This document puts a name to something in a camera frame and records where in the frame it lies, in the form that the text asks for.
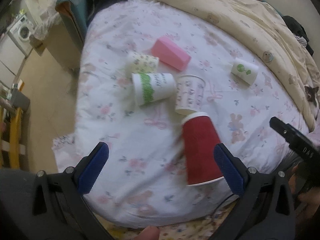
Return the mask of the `person's hand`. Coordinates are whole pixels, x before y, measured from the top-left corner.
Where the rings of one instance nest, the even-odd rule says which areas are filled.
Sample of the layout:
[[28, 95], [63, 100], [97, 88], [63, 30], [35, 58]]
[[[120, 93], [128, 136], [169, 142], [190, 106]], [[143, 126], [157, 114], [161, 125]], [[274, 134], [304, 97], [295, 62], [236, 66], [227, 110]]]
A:
[[148, 226], [133, 240], [159, 240], [160, 230], [155, 226]]

